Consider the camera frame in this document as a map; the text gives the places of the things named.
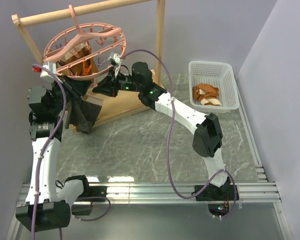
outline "gray marble floor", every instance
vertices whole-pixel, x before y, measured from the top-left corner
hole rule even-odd
[[[187,74],[172,75],[175,96],[190,106]],[[167,77],[163,84],[169,90]],[[218,114],[223,132],[225,167],[239,182],[257,181],[255,163],[238,110]],[[57,179],[73,175],[97,177],[102,182],[128,177],[135,182],[168,181],[167,134],[171,118],[151,109],[108,123],[89,135],[64,130],[57,162]],[[178,122],[170,141],[171,171],[175,181],[206,181],[202,157],[192,148],[192,134]]]

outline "white wall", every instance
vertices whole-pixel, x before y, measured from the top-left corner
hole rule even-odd
[[[187,73],[193,60],[219,61],[237,73],[277,0],[167,0],[163,60],[172,73]],[[41,14],[101,2],[101,0],[20,0],[26,11]],[[104,22],[119,26],[127,38],[127,51],[155,50],[156,0],[79,16],[80,23]],[[43,44],[72,27],[71,19],[34,27]],[[138,53],[127,59],[150,63],[153,58]]]
[[[300,0],[278,0],[238,85],[261,161],[300,240]]]
[[[19,2],[0,1],[0,240],[5,239],[23,182],[30,179],[29,87],[40,83],[35,61],[11,15],[25,15]]]

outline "white basket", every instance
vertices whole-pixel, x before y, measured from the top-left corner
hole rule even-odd
[[[193,99],[193,87],[210,84],[219,88],[218,100],[222,106],[202,105]],[[189,91],[193,109],[199,112],[226,113],[239,107],[234,71],[231,65],[216,61],[191,61],[189,63]]]

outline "wooden pole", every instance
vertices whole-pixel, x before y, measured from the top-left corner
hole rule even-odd
[[[32,55],[35,57],[35,60],[37,61],[38,64],[42,65],[44,63],[43,56],[39,48],[37,47],[35,41],[33,40],[30,33],[28,32],[28,30],[25,28],[25,26],[21,24],[19,16],[16,14],[16,15],[12,15],[11,18],[13,24],[16,26],[20,35],[24,39],[28,48],[30,49]]]
[[[96,12],[101,12],[104,10],[120,8],[128,5],[138,4],[147,2],[150,0],[108,0],[97,3],[92,3],[83,6],[74,7],[74,12],[76,16],[81,16],[85,14],[92,14]],[[38,24],[49,23],[61,19],[71,18],[70,10],[63,9],[58,11],[52,11],[47,13],[42,13],[34,16],[27,16],[20,18],[20,23],[23,27],[29,27]]]
[[[162,59],[164,44],[164,25],[165,25],[165,6],[166,0],[157,0],[156,3],[156,35],[155,35],[155,54]],[[161,64],[156,61],[155,82],[161,85]]]

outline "wooden rack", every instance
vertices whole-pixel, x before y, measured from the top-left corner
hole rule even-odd
[[[128,5],[139,4],[151,0],[108,0],[97,2],[93,4],[74,7],[76,16],[92,14],[104,10],[120,8]],[[164,37],[164,20],[165,20],[165,5],[166,0],[157,0],[156,4],[156,36],[155,36],[155,54],[161,59],[163,51],[163,37]],[[33,16],[20,18],[17,14],[11,16],[12,21],[18,29],[20,35],[24,39],[31,53],[35,57],[38,64],[43,64],[43,55],[39,51],[35,41],[29,34],[27,27],[39,24],[49,23],[62,19],[71,18],[70,10],[63,9],[42,13]],[[156,61],[155,71],[152,71],[154,82],[161,85],[161,65]],[[96,126],[106,124],[111,121],[119,120],[130,115],[142,112],[148,107],[145,107],[138,99],[138,93],[120,91],[117,97],[107,97],[101,94],[94,95],[96,98],[103,100],[101,112],[97,118]]]

